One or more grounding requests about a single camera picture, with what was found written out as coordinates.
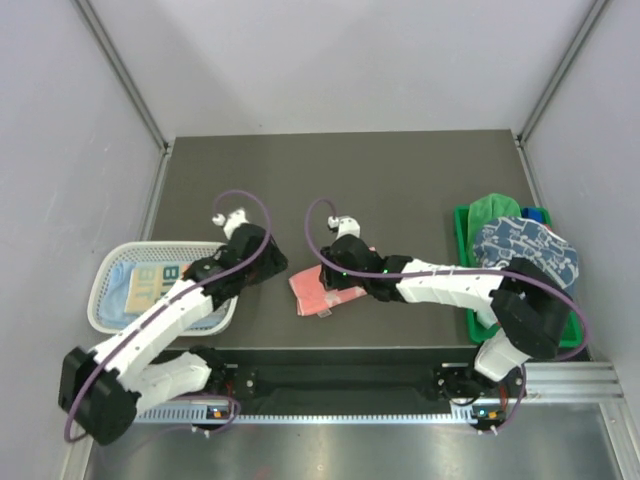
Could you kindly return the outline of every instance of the green cloth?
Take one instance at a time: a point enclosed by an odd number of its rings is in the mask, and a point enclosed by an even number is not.
[[[513,198],[491,193],[469,205],[469,217],[467,218],[467,256],[471,265],[476,266],[476,256],[473,253],[473,244],[476,234],[487,222],[498,217],[519,217],[520,205]]]

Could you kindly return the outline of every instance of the white laundry basket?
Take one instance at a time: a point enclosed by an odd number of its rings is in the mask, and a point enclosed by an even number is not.
[[[100,302],[107,292],[109,276],[113,268],[121,262],[193,262],[202,257],[209,257],[216,253],[224,245],[220,242],[131,242],[120,245],[105,257],[100,265],[96,279],[91,288],[87,316],[93,328],[102,333],[118,333],[119,330],[107,327],[100,318]],[[191,327],[181,336],[198,337],[215,335],[222,332],[233,317],[238,297],[229,300],[227,314],[224,319],[214,327]]]

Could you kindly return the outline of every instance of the white backdrop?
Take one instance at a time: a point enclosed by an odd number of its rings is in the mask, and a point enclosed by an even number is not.
[[[589,0],[92,0],[165,136],[519,131]]]
[[[529,141],[542,197],[581,252],[579,300],[640,425],[640,2],[611,2]]]
[[[0,476],[58,480],[62,359],[103,338],[89,289],[160,156],[70,1],[4,2],[0,65]]]

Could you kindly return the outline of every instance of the pink towel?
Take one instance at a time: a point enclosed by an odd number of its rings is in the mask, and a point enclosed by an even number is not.
[[[360,287],[346,290],[326,291],[320,282],[320,265],[296,273],[289,279],[289,285],[298,299],[298,315],[331,315],[330,308],[341,303],[363,297],[367,292]]]

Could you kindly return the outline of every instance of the green plastic bin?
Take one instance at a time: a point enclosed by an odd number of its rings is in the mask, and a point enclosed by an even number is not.
[[[544,217],[545,223],[551,226],[551,216],[549,212],[540,207],[531,207],[536,208],[542,213]],[[461,205],[456,207],[453,213],[455,225],[456,225],[456,239],[458,241],[458,257],[460,258],[460,265],[463,267],[473,267],[475,265],[471,265],[469,261],[469,257],[467,256],[467,225],[468,225],[468,216],[469,216],[469,206]],[[498,325],[494,325],[491,328],[487,329],[478,322],[476,318],[476,312],[473,310],[467,310],[467,325],[469,327],[469,338],[473,343],[482,343],[485,340],[493,337],[498,329],[500,328]],[[562,334],[562,339],[560,340],[560,347],[564,348],[573,348],[577,347],[582,343],[583,333],[580,328],[580,321],[578,320],[575,312],[571,312],[569,316],[569,322],[564,329],[564,333]]]

